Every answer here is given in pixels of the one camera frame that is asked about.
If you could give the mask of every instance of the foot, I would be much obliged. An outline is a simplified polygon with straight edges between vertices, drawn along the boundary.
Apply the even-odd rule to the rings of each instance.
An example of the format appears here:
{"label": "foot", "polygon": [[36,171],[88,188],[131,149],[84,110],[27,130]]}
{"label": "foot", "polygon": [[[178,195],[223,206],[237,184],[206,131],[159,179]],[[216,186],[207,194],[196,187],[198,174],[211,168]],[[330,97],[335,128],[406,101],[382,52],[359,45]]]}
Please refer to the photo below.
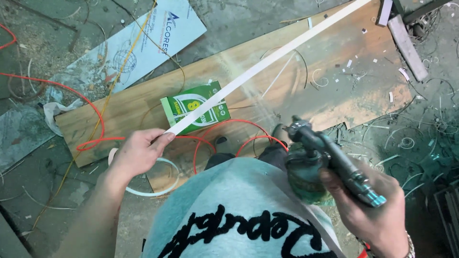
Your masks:
{"label": "foot", "polygon": [[[276,125],[276,127],[274,128],[273,134],[271,136],[289,145],[290,138],[288,138],[288,133],[285,130],[283,130],[285,127],[286,126],[283,123]],[[273,140],[271,145],[276,144],[276,142],[277,141]]]}
{"label": "foot", "polygon": [[232,153],[231,142],[225,136],[218,136],[214,141],[217,153]]}

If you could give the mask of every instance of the spray gun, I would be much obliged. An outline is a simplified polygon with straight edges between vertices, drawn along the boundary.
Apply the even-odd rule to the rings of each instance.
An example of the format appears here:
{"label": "spray gun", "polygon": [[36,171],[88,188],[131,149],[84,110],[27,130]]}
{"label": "spray gun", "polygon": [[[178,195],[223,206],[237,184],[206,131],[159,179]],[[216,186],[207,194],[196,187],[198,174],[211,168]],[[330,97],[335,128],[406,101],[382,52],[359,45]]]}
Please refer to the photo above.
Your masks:
{"label": "spray gun", "polygon": [[300,143],[300,147],[289,150],[285,166],[287,171],[290,169],[296,171],[289,175],[294,190],[307,192],[323,190],[319,180],[319,168],[330,168],[362,203],[374,208],[386,203],[385,197],[375,193],[368,178],[327,135],[314,132],[312,124],[298,116],[293,116],[292,120],[292,124],[284,130],[293,142]]}

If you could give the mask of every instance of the bracelet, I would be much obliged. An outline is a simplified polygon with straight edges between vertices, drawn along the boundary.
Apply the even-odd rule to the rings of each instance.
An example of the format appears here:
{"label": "bracelet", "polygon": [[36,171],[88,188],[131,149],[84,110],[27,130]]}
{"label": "bracelet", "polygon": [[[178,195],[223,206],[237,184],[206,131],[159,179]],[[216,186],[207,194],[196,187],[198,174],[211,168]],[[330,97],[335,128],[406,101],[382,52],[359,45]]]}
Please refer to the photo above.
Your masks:
{"label": "bracelet", "polygon": [[[414,245],[413,245],[413,241],[411,241],[411,237],[409,236],[408,232],[406,232],[406,235],[408,236],[408,254],[405,256],[405,258],[415,258],[415,253],[414,253]],[[367,256],[369,258],[378,258],[372,251],[371,251],[371,247],[365,243],[365,241],[359,239],[358,237],[355,237],[357,238],[357,240],[359,241],[359,243],[361,243],[363,246],[364,246],[364,249],[365,251],[367,252]]]}

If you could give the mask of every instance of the dirty floor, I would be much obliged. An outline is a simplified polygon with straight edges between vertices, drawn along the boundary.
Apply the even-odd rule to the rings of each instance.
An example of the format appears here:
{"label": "dirty floor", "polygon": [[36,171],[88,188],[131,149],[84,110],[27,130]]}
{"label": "dirty floor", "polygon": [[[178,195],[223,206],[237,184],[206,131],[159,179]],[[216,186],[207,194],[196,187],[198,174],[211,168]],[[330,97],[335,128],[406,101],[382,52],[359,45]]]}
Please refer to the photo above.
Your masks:
{"label": "dirty floor", "polygon": [[[182,66],[285,26],[279,24],[279,21],[313,15],[346,1],[325,0],[319,6],[315,1],[306,3],[301,0],[190,2],[206,25],[207,32],[178,54]],[[68,24],[79,24],[88,15],[84,0],[22,0],[21,3],[51,17],[66,17],[81,7],[77,14],[65,20]],[[119,3],[138,17],[149,10],[151,1],[119,0]],[[132,22],[128,14],[111,0],[89,0],[88,4],[88,19],[100,24],[108,35],[123,28],[120,23],[122,19]],[[7,73],[18,74],[19,64],[23,70],[27,70],[32,59],[31,75],[49,78],[104,40],[100,29],[88,23],[82,30],[74,52],[68,53],[68,45],[72,40],[70,31],[48,23],[7,0],[0,0],[0,12],[5,17],[5,21],[2,19],[0,22],[5,22],[15,32],[18,41],[28,47],[20,49],[19,58],[16,47],[0,51],[0,71]],[[346,130],[342,124],[326,131],[330,137],[340,140],[347,153],[358,154],[355,157],[368,163],[375,164],[399,155],[400,157],[385,162],[380,170],[394,176],[401,184],[409,176],[424,173],[406,184],[406,193],[419,184],[421,177],[435,177],[440,171],[446,173],[457,166],[455,162],[456,155],[459,155],[459,139],[456,140],[456,102],[459,100],[453,92],[459,87],[459,19],[453,15],[454,12],[459,15],[459,8],[442,7],[434,29],[423,42],[415,46],[421,59],[427,60],[425,65],[429,67],[431,80],[414,83],[411,90],[413,96],[422,95],[425,99],[415,99],[402,113],[388,114],[373,121],[374,123],[369,122],[383,128],[358,126]],[[150,78],[173,69],[174,64],[167,61]],[[0,78],[0,85],[5,85],[6,81],[6,78]],[[10,108],[14,108],[14,103],[8,99],[0,100],[0,114]],[[403,145],[403,138],[410,138],[413,147]],[[25,234],[20,239],[33,257],[49,257],[58,248],[78,211],[48,209],[40,215],[42,207],[24,194],[23,187],[36,200],[46,203],[60,188],[71,159],[65,141],[56,136],[25,157],[19,166],[4,177],[4,184],[0,186],[0,199],[19,195],[1,202],[0,211],[14,225],[17,235]],[[82,205],[91,195],[98,175],[106,168],[106,159],[83,168],[72,166],[59,195],[52,203],[53,206],[77,208]],[[148,181],[140,176],[134,178],[130,186],[136,189],[149,187]],[[444,244],[433,234],[426,233],[440,226],[432,224],[431,204],[425,201],[428,192],[429,189],[421,187],[406,198],[407,230],[418,250],[418,257],[443,257],[440,250],[445,248]],[[165,198],[150,199],[126,193],[121,207],[116,257],[140,255],[142,239],[146,237],[153,216],[164,201]],[[324,210],[336,227],[338,240],[346,256],[357,257],[361,247],[342,224],[336,209]],[[27,234],[38,216],[40,220],[36,230]]]}

